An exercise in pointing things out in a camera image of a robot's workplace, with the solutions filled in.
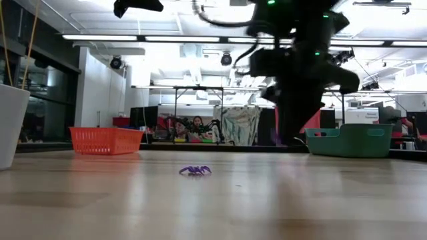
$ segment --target wooden table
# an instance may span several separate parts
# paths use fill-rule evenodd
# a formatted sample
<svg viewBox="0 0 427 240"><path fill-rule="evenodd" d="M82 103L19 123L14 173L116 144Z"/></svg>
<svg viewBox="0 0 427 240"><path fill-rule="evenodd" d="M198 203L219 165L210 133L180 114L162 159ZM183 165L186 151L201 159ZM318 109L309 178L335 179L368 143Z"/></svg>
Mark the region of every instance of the wooden table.
<svg viewBox="0 0 427 240"><path fill-rule="evenodd" d="M0 183L4 240L427 239L427 166L397 160L64 151L18 154Z"/></svg>

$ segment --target red object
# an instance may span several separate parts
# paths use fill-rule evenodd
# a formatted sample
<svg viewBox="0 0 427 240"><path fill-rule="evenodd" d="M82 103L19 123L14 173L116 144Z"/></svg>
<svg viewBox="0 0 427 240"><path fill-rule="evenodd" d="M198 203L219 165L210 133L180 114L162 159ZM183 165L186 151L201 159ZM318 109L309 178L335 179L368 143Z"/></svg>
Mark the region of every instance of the red object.
<svg viewBox="0 0 427 240"><path fill-rule="evenodd" d="M76 153L117 155L139 150L143 131L119 128L70 127Z"/></svg>
<svg viewBox="0 0 427 240"><path fill-rule="evenodd" d="M306 128L320 128L320 113L320 109L317 113L314 113L313 117L301 128L300 133L305 133Z"/></svg>
<svg viewBox="0 0 427 240"><path fill-rule="evenodd" d="M320 113L322 110L319 109L317 113L314 113L313 117L307 121L307 123L301 128L300 133L305 133L306 128L320 128ZM278 108L274 108L274 115L276 117L276 134L279 133L279 114Z"/></svg>
<svg viewBox="0 0 427 240"><path fill-rule="evenodd" d="M131 124L130 117L113 117L113 126L127 127Z"/></svg>

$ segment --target security camera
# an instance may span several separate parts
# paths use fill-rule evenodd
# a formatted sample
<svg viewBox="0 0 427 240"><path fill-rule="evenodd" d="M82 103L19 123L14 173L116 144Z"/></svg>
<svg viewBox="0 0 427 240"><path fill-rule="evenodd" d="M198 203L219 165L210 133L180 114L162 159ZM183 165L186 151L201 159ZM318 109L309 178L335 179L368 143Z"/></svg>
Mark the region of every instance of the security camera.
<svg viewBox="0 0 427 240"><path fill-rule="evenodd" d="M111 63L109 63L109 66L112 69L121 69L123 65L123 61L121 60L121 56L114 56L113 60L111 60Z"/></svg>
<svg viewBox="0 0 427 240"><path fill-rule="evenodd" d="M230 53L224 53L222 55L221 65L228 66L228 65L231 65L232 62L233 62L233 59L232 59L232 56L230 55Z"/></svg>

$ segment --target curtain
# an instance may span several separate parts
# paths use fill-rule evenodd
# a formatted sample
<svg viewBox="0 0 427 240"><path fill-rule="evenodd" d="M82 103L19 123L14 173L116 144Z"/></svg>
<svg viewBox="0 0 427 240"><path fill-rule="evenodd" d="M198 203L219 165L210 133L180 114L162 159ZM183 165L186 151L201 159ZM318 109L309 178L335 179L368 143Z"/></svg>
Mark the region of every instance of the curtain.
<svg viewBox="0 0 427 240"><path fill-rule="evenodd" d="M259 107L224 107L222 133L226 143L236 146L252 146L255 140L261 109ZM215 107L213 118L221 119L221 107Z"/></svg>

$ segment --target purple toy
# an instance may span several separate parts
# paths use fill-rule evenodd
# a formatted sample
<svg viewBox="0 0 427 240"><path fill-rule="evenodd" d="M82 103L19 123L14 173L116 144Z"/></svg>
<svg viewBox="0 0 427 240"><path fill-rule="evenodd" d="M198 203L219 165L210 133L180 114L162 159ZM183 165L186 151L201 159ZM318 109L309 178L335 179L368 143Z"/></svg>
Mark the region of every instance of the purple toy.
<svg viewBox="0 0 427 240"><path fill-rule="evenodd" d="M202 167L192 167L192 166L184 167L183 169L181 169L179 171L179 174L182 174L184 171L189 171L189 173L192 173L192 174L201 174L201 175L204 175L205 171L208 171L209 173L212 173L211 169L209 167L207 167L207 166L202 166Z"/></svg>

